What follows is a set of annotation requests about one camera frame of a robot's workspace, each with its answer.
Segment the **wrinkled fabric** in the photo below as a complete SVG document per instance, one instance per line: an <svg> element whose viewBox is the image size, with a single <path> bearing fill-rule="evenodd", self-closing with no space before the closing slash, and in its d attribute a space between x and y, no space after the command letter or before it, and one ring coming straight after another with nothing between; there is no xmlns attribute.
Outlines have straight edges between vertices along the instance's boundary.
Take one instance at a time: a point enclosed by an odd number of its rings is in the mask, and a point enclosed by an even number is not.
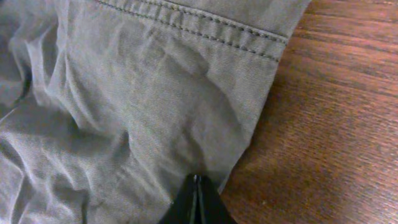
<svg viewBox="0 0 398 224"><path fill-rule="evenodd" d="M157 223L219 191L309 0L7 0L0 223Z"/></svg>

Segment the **black pointed object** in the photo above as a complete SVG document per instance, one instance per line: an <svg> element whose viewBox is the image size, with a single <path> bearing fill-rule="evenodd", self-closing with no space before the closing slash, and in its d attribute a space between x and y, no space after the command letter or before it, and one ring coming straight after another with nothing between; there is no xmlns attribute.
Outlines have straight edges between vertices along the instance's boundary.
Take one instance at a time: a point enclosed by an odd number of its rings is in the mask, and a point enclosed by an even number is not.
<svg viewBox="0 0 398 224"><path fill-rule="evenodd" d="M237 224L229 215L212 181L190 174L159 224Z"/></svg>

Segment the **gray garment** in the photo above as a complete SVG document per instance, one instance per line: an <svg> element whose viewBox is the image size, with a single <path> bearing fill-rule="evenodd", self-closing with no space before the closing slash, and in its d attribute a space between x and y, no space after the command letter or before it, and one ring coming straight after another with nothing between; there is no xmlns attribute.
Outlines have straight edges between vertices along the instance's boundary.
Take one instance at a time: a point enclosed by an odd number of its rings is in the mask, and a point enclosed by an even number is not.
<svg viewBox="0 0 398 224"><path fill-rule="evenodd" d="M1 223L156 223L187 174L222 190L309 0L174 2L2 2Z"/></svg>

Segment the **seam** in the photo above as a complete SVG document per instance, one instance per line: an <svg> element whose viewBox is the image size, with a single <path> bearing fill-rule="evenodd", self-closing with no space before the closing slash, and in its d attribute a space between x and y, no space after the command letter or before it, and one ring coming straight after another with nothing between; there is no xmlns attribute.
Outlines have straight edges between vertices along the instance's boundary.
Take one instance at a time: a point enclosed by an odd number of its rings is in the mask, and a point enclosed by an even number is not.
<svg viewBox="0 0 398 224"><path fill-rule="evenodd" d="M190 30L190 29L187 29L187 28L182 27L182 26L180 26L180 25L176 25L176 24L171 23L171 22L163 21L163 20L161 20L161 19L158 19L158 18L155 18L155 17L152 17L152 16L148 16L148 15L144 15L144 14L139 14L139 13L136 13L136 12L128 11L128 10L125 10L125 9L123 9L123 8L121 8L121 7L117 7L117 6L114 6L114 5L112 5L112 4L106 3L106 2L104 2L104 1L102 1L102 0L95 0L95 1L98 2L99 4L102 4L102 5L104 5L104 6L108 6L108 7L112 8L112 9L115 9L115 10L120 11L120 12L128 13L128 14L130 14L130 15L132 15L132 16L135 16L135 17L141 17L141 18L145 18L145 19L150 19L150 20L153 20L153 21L157 21L157 22L159 22L159 23L161 23L161 24L168 25L168 26L170 26L170 27L172 27L172 28L174 28L174 29L182 30L182 31L188 32L188 33L190 33L190 34L194 34L194 35L197 35L197 36L200 36L200 37L204 37L204 38L209 39L209 40L214 40L214 41L217 41L217 42L219 42L219 43L222 43L222 44L225 44L225 45L234 47L234 48L236 48L236 49L240 49L240 50L243 50L243 51L247 51L247 52L250 52L250 53L252 53L252 54L256 54L256 55L259 55L259 56L261 56L261 57L271 59L271 60L273 60L273 61L275 61L275 62L279 62L279 59L278 59L278 58L275 58L275 57L273 57L273 56L271 56L271 55L267 55L267 54L265 54L264 52L258 52L258 51L256 51L256 50L251 50L251 49L248 49L248 48L245 47L245 46L241 46L241 45L239 45L239 44L233 44L232 42L228 42L228 41L225 41L225 40L223 40L223 39L210 36L210 35L208 35L208 34L203 34L203 33L198 32L198 31Z"/></svg>
<svg viewBox="0 0 398 224"><path fill-rule="evenodd" d="M190 12L190 11L187 11L185 9L180 9L178 6L169 6L168 4L165 4L165 3L150 2L150 1L146 1L146 0L137 0L137 1L140 1L140 2L143 2L143 3L146 3L146 4L155 5L155 6L165 7L167 9L171 9L171 10L178 11L178 12L181 12L181 13L184 13L184 14L195 16L195 17L197 17L199 19L208 19L209 21L213 21L215 23L218 23L218 24L221 24L221 25L224 25L224 26L232 27L234 29L237 29L237 30L242 31L242 32L247 32L247 33L249 33L251 35L255 35L257 37L263 37L265 39L269 39L269 40L272 40L272 41L275 41L275 42L280 42L280 43L283 43L284 45L287 45L286 41L284 41L282 39L278 39L277 37L273 37L273 36L268 35L268 34L261 34L261 33L257 32L257 31L254 31L254 30L250 29L250 28L237 26L235 24L231 24L229 22L221 21L221 20L219 20L217 18L213 18L211 16L206 16L206 15L203 15L203 14Z"/></svg>

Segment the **double-stitched seam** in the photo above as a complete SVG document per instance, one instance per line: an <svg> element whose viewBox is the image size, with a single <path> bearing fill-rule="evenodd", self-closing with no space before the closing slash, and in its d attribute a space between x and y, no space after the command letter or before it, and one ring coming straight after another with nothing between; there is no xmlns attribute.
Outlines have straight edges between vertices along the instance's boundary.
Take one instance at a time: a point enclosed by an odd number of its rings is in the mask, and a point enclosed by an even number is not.
<svg viewBox="0 0 398 224"><path fill-rule="evenodd" d="M187 11L185 9L179 8L178 6L169 6L168 4L165 4L165 3L150 2L150 1L146 1L146 0L138 0L138 1L146 3L146 4L155 5L155 6L165 7L167 9L171 9L171 10L178 11L178 12L181 12L181 13L184 13L184 14L195 16L195 17L200 18L200 19L208 19L209 21L213 21L215 23L222 24L224 26L232 27L232 28L237 29L237 30L239 30L241 32L247 32L247 33L249 33L251 35L255 35L255 36L258 36L258 37L263 37L265 39L269 39L269 40L272 40L272 41L275 41L275 42L280 42L280 43L283 43L284 45L287 45L287 42L285 40L278 39L277 37L273 37L273 36L268 35L268 34L259 33L259 32L255 31L255 30L252 30L252 29L247 28L247 27L241 27L241 26L237 26L235 24L231 24L229 22L221 21L221 20L219 20L217 18L213 18L211 16L206 16L206 15L203 15L203 14L190 12L190 11Z"/></svg>
<svg viewBox="0 0 398 224"><path fill-rule="evenodd" d="M225 41L225 40L223 40L223 39L210 36L210 35L208 35L208 34L203 34L203 33L198 32L198 31L190 30L190 29L187 29L187 28L182 27L182 26L180 26L180 25L176 25L176 24L171 23L171 22L163 21L162 19L158 19L158 18L155 18L155 17L152 17L152 16L148 16L148 15L144 15L144 14L139 14L139 13L136 13L136 12L128 11L128 10L123 9L123 8L121 8L121 7L117 7L117 6L114 6L114 5L112 5L112 4L106 3L106 2L104 2L104 1L102 1L102 0L95 0L95 1L98 2L98 3L100 3L100 4L102 4L102 5L104 5L104 6L108 6L108 7L110 7L110 8L113 8L113 9L117 10L117 11L121 11L121 12L128 13L128 14L130 14L130 15L132 15L132 16L135 16L135 17L141 17L141 18L145 18L145 19L150 19L150 20L153 20L153 21L157 21L157 22L159 22L159 23L161 23L161 24L168 25L168 26L170 26L170 27L172 27L172 28L174 28L174 29L179 29L179 30L188 32L188 33L193 34L193 35L197 35L197 36L200 36L200 37L204 37L204 38L209 39L209 40L214 40L214 41L217 41L217 42L219 42L219 43L222 43L222 44L225 44L225 45L234 47L234 48L236 48L236 49L240 49L240 50L243 50L243 51L247 51L247 52L250 52L250 53L252 53L252 54L256 54L256 55L259 55L259 56L261 56L261 57L265 57L265 58L271 59L271 60L273 60L273 61L275 61L275 62L279 62L279 59L278 59L278 58L275 58L275 57L273 57L273 56L271 56L271 55L267 55L267 54L265 54L264 52L258 52L258 51L256 51L256 50L251 50L251 49L248 49L248 48L245 47L245 46L241 46L241 45L239 45L239 44L234 44L234 43L232 43L232 42L228 42L228 41Z"/></svg>

